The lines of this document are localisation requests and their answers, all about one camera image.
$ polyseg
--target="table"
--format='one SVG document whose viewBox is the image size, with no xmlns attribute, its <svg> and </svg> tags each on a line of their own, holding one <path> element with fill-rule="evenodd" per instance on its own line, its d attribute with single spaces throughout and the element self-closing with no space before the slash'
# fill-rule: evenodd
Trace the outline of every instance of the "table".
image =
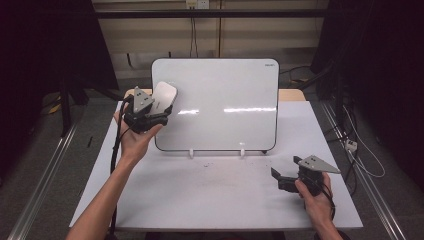
<svg viewBox="0 0 424 240">
<path fill-rule="evenodd" d="M 185 152 L 161 152 L 152 141 L 118 203 L 117 228 L 161 232 L 311 228 L 303 201 L 297 194 L 278 190 L 270 169 L 296 177 L 294 155 L 305 158 L 314 154 L 333 166 L 336 163 L 309 102 L 280 102 L 278 112 L 277 144 L 267 155 L 196 152 L 190 159 Z M 71 226 L 109 175 L 115 134 L 116 124 L 111 121 Z M 330 177 L 336 227 L 362 227 L 341 175 Z"/>
</svg>

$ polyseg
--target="gray floor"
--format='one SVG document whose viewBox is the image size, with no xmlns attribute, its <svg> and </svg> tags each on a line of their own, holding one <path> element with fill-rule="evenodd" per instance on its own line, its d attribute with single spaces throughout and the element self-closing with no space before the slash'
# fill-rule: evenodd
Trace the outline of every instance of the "gray floor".
<svg viewBox="0 0 424 240">
<path fill-rule="evenodd" d="M 293 78 L 307 77 L 303 72 Z M 289 85 L 287 74 L 281 76 L 281 84 Z M 134 86 L 132 80 L 121 81 L 126 86 Z M 87 106 L 72 106 L 73 115 L 83 114 L 81 122 L 60 165 L 54 181 L 49 187 L 41 208 L 35 217 L 28 232 L 27 239 L 63 239 L 68 231 L 68 224 L 78 204 L 81 192 L 90 175 L 94 161 L 102 145 L 106 130 L 116 103 L 98 94 L 91 93 Z M 314 88 L 305 91 L 307 100 L 316 113 L 323 131 L 330 129 L 330 125 L 321 102 L 316 100 Z M 393 160 L 390 152 L 376 141 L 376 135 L 368 126 L 366 117 L 356 111 L 358 131 L 368 147 L 380 158 L 386 176 L 375 178 L 374 182 L 393 210 L 406 239 L 422 239 L 424 236 L 424 194 L 406 176 Z M 61 133 L 60 112 L 42 114 L 30 136 L 31 145 L 23 149 L 23 157 L 14 171 L 5 179 L 0 189 L 0 239 L 7 239 L 19 214 L 34 191 L 50 157 L 59 141 Z M 343 173 L 346 173 L 348 162 L 338 142 L 329 143 L 329 147 Z M 360 157 L 371 172 L 379 173 L 380 167 L 366 149 L 359 146 Z M 354 184 L 351 176 L 348 186 Z M 353 195 L 355 206 L 364 223 L 364 228 L 346 231 L 352 239 L 390 239 L 385 226 L 372 205 L 365 189 L 358 181 L 358 189 Z M 244 233 L 248 239 L 270 239 L 269 233 Z M 118 233 L 120 239 L 143 239 L 144 233 Z M 312 239 L 312 231 L 286 232 L 287 239 Z M 165 234 L 163 239 L 200 239 L 199 234 Z M 207 234 L 203 239 L 219 238 L 218 233 Z"/>
</svg>

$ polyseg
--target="hand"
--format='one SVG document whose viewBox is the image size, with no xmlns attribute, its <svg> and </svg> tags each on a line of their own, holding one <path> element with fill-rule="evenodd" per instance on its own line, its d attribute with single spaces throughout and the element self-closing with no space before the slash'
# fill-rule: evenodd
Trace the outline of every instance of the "hand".
<svg viewBox="0 0 424 240">
<path fill-rule="evenodd" d="M 327 173 L 322 173 L 322 176 L 324 184 L 327 186 L 323 186 L 323 189 L 329 196 L 332 196 L 330 177 Z M 295 181 L 295 185 L 299 190 L 299 195 L 305 200 L 306 212 L 321 239 L 340 239 L 331 219 L 332 209 L 327 197 L 323 193 L 312 196 L 306 185 L 299 179 Z"/>
<path fill-rule="evenodd" d="M 115 112 L 115 121 L 119 121 L 119 111 Z M 135 133 L 128 130 L 128 125 L 124 120 L 121 121 L 121 132 L 120 135 L 124 134 L 121 139 L 121 161 L 128 163 L 131 167 L 137 165 L 137 163 L 144 157 L 149 146 L 150 139 L 154 137 L 162 125 L 158 124 L 153 126 L 149 131 L 145 133 Z"/>
</svg>

